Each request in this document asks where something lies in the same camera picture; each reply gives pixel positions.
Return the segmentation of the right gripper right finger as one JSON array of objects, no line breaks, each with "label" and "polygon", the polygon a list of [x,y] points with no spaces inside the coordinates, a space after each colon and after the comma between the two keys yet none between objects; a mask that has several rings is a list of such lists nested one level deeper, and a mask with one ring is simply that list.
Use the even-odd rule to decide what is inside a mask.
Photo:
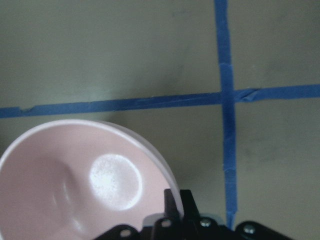
[{"label": "right gripper right finger", "polygon": [[182,232],[185,240],[219,240],[220,229],[218,223],[211,217],[201,215],[192,192],[188,189],[180,190],[184,216]]}]

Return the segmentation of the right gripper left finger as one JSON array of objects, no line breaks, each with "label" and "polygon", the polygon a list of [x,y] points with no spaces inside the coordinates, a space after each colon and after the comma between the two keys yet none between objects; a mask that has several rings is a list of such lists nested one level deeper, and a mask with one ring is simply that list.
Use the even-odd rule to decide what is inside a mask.
[{"label": "right gripper left finger", "polygon": [[182,223],[172,191],[164,192],[164,214],[157,219],[152,227],[152,240],[180,240],[182,238]]}]

